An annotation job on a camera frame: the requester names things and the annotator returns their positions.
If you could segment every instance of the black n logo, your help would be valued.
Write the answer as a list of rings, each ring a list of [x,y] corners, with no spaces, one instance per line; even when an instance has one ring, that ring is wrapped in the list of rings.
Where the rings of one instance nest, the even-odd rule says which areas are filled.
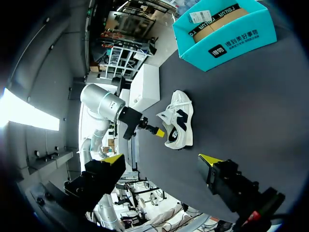
[[[185,123],[188,122],[188,115],[182,111],[182,110],[178,110],[177,111],[178,114],[180,114],[182,117],[177,117],[177,124],[184,130],[187,131],[187,126],[185,125]]]

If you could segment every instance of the teal cardboard box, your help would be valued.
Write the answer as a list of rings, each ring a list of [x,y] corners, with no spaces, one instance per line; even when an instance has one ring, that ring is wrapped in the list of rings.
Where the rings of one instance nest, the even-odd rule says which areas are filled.
[[[212,20],[215,20],[228,15],[233,6],[243,8],[248,14],[227,23],[199,42],[194,41],[198,26],[203,29],[210,22],[206,25],[193,23],[190,13],[209,10]],[[277,41],[268,9],[255,0],[201,0],[173,24],[173,29],[179,57],[203,71]]]

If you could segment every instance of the desk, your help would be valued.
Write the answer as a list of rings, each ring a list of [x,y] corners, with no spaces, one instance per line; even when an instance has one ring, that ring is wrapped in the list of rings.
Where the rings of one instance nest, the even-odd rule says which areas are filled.
[[[269,9],[278,41],[203,72],[175,52],[160,67],[161,101],[143,112],[153,126],[173,91],[188,93],[194,107],[194,146],[172,150],[148,131],[139,132],[141,174],[189,206],[235,222],[197,170],[199,153],[232,159],[260,190],[286,195],[277,213],[296,202],[309,167],[309,65],[297,36]]]

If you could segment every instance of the shoe tongue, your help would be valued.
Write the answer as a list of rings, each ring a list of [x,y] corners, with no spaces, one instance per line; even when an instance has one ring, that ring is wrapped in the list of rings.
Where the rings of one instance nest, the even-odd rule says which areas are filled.
[[[174,127],[169,134],[169,141],[175,142],[177,138],[178,138],[178,131],[176,130],[176,127]]]
[[[173,112],[171,110],[166,110],[163,111],[159,114],[157,114],[157,116],[162,119],[167,125],[171,124],[171,120],[173,118]]]

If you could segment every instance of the label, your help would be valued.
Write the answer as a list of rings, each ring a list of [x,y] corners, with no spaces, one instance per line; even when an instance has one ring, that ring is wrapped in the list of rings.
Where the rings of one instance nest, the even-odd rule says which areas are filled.
[[[225,45],[229,50],[231,50],[238,46],[242,46],[243,44],[246,44],[250,41],[257,40],[259,38],[260,38],[259,32],[257,31],[257,29],[253,29],[247,32],[244,31],[244,33],[236,36],[235,38],[226,41]]]
[[[223,17],[224,15],[226,15],[226,14],[232,12],[232,11],[238,10],[238,9],[240,9],[240,6],[238,4],[234,4],[230,7],[227,7],[225,9],[221,10],[220,12],[214,14],[209,21],[201,23],[196,28],[194,28],[192,31],[190,31],[189,35],[195,36],[197,33],[199,33],[201,30],[203,30],[205,27],[207,27],[211,23],[215,22],[216,20]]]
[[[221,44],[218,44],[217,46],[213,47],[208,52],[215,58],[218,58],[227,53],[227,51]]]
[[[211,21],[210,11],[197,11],[190,13],[193,23],[202,23],[206,21]]]

